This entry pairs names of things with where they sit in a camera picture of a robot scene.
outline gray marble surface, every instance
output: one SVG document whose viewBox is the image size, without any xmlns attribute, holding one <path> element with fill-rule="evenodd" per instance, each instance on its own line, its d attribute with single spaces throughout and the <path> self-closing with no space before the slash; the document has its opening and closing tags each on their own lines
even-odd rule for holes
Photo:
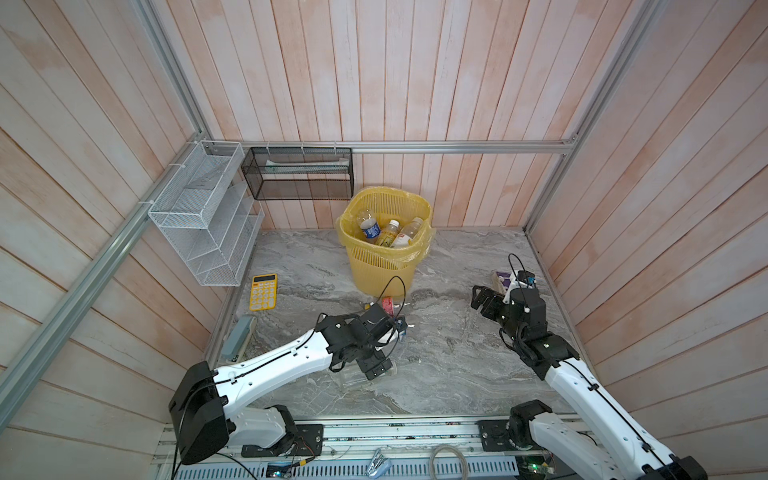
<svg viewBox="0 0 768 480">
<path fill-rule="evenodd" d="M 550 331 L 574 344 L 525 235 L 514 229 L 439 230 L 419 264 L 403 315 L 412 328 L 395 348 L 395 368 L 372 382 L 356 364 L 341 373 L 304 376 L 253 406 L 288 406 L 294 415 L 497 415 L 540 399 L 556 412 L 568 404 L 498 338 L 498 324 L 469 306 L 473 285 L 491 285 L 493 270 L 509 271 L 516 253 L 536 273 Z M 236 317 L 252 313 L 256 331 L 247 358 L 312 328 L 320 312 L 339 315 L 374 299 L 353 282 L 346 250 L 334 230 L 268 231 L 259 235 L 246 276 L 277 273 L 273 310 L 252 313 L 240 296 Z"/>
</svg>

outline white wire mesh shelf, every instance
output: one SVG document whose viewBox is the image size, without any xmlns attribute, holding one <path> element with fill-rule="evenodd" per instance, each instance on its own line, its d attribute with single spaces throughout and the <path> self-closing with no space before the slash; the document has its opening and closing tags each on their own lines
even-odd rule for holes
<svg viewBox="0 0 768 480">
<path fill-rule="evenodd" d="M 207 154 L 204 144 L 227 154 Z M 150 209 L 200 285 L 238 286 L 256 242 L 263 210 L 250 214 L 254 200 L 245 194 L 246 182 L 227 187 L 242 161 L 236 142 L 200 142 Z"/>
<path fill-rule="evenodd" d="M 208 154 L 214 144 L 226 154 Z M 150 208 L 150 218 L 163 228 L 208 228 L 244 157 L 237 142 L 199 142 Z"/>
</svg>

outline robotic arm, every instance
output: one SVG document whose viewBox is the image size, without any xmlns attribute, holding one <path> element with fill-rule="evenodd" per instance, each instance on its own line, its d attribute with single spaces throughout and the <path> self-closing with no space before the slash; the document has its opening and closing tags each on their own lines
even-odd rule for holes
<svg viewBox="0 0 768 480">
<path fill-rule="evenodd" d="M 373 380 L 392 368 L 381 348 L 406 327 L 403 318 L 394 319 L 374 304 L 362 315 L 321 314 L 315 328 L 255 359 L 214 371 L 207 362 L 190 367 L 169 404 L 181 463 L 197 463 L 226 445 L 257 445 L 274 456 L 287 452 L 299 436 L 288 409 L 246 407 L 331 365 L 357 362 Z M 268 372 L 261 370 L 266 366 Z"/>
<path fill-rule="evenodd" d="M 499 445 L 510 442 L 522 450 L 540 445 L 584 480 L 706 479 L 707 474 L 693 458 L 678 458 L 643 429 L 597 381 L 574 348 L 547 331 L 546 305 L 538 294 L 534 274 L 519 270 L 515 276 L 517 281 L 506 295 L 475 286 L 472 308 L 498 322 L 499 336 L 507 348 L 563 396 L 608 453 L 566 426 L 538 400 L 513 407 L 506 432 L 493 440 Z"/>
</svg>

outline blue bottle label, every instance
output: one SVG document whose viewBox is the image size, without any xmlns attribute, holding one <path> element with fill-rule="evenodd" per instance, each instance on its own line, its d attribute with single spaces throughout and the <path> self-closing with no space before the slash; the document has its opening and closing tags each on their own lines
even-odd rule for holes
<svg viewBox="0 0 768 480">
<path fill-rule="evenodd" d="M 366 238 L 376 238 L 382 232 L 378 223 L 374 223 L 370 228 L 363 228 L 362 232 L 366 235 Z"/>
</svg>

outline bottle in trash can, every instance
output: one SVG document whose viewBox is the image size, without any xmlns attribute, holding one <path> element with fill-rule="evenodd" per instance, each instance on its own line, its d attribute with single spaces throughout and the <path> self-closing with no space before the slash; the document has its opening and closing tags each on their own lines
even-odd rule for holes
<svg viewBox="0 0 768 480">
<path fill-rule="evenodd" d="M 381 234 L 379 235 L 379 238 L 376 239 L 376 245 L 379 245 L 381 247 L 391 246 L 392 242 L 395 240 L 395 237 L 397 237 L 397 234 L 399 231 L 400 231 L 400 222 L 397 220 L 390 220 L 389 225 L 384 227 L 384 230 L 382 230 Z"/>
<path fill-rule="evenodd" d="M 410 245 L 423 224 L 424 220 L 414 217 L 414 219 L 411 220 L 411 223 L 405 225 L 402 230 L 400 230 L 400 233 L 397 234 L 397 238 L 392 242 L 392 248 L 402 248 Z"/>
<path fill-rule="evenodd" d="M 381 233 L 379 223 L 376 222 L 376 215 L 371 210 L 363 210 L 357 214 L 357 224 L 360 225 L 360 230 L 366 236 L 366 242 L 375 243 L 376 238 Z"/>
</svg>

